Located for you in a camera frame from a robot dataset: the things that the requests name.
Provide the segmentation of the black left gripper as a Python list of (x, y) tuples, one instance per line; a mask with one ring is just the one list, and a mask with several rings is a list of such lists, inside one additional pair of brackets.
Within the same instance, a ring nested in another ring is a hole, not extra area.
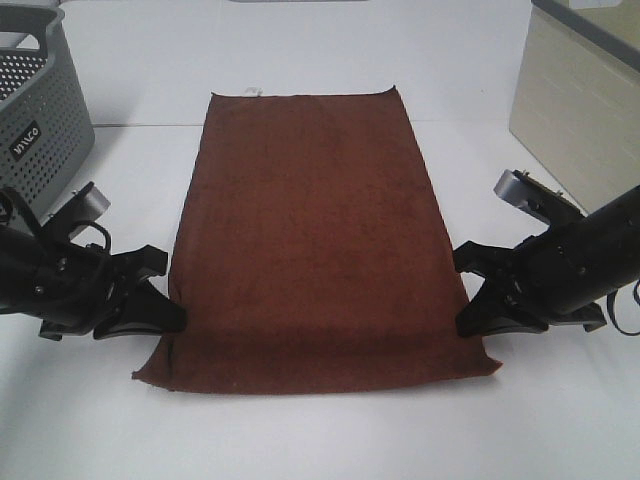
[[(40, 264), (19, 311), (39, 318), (39, 336), (53, 341), (91, 331), (95, 340), (179, 333), (186, 311), (147, 280), (167, 266), (168, 253), (151, 245), (115, 255), (96, 244), (64, 245)], [(136, 286), (125, 293), (127, 284)]]

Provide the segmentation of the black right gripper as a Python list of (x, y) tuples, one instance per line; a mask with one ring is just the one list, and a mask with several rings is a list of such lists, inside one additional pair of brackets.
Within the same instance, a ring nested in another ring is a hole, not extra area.
[(457, 272), (499, 275), (485, 281), (455, 318), (462, 338), (504, 333), (540, 334), (551, 325), (606, 325), (596, 300), (608, 290), (608, 229), (570, 224), (531, 236), (514, 248), (466, 241), (453, 251)]

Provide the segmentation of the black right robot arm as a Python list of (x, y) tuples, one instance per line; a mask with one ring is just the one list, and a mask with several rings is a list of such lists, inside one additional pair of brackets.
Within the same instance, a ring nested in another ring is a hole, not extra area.
[(456, 316), (461, 337), (569, 325), (592, 332), (608, 321), (597, 300), (639, 277), (637, 188), (588, 216), (546, 189), (525, 204), (548, 222), (544, 233), (513, 248), (468, 241), (454, 252), (457, 271), (484, 279)]

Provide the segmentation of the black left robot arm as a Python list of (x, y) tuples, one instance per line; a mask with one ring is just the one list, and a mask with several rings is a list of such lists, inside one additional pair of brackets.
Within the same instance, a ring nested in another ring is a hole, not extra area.
[(40, 319), (39, 335), (94, 339), (181, 332), (185, 310), (150, 282), (167, 272), (154, 246), (114, 254), (98, 218), (110, 203), (87, 183), (46, 223), (11, 187), (1, 190), (1, 312)]

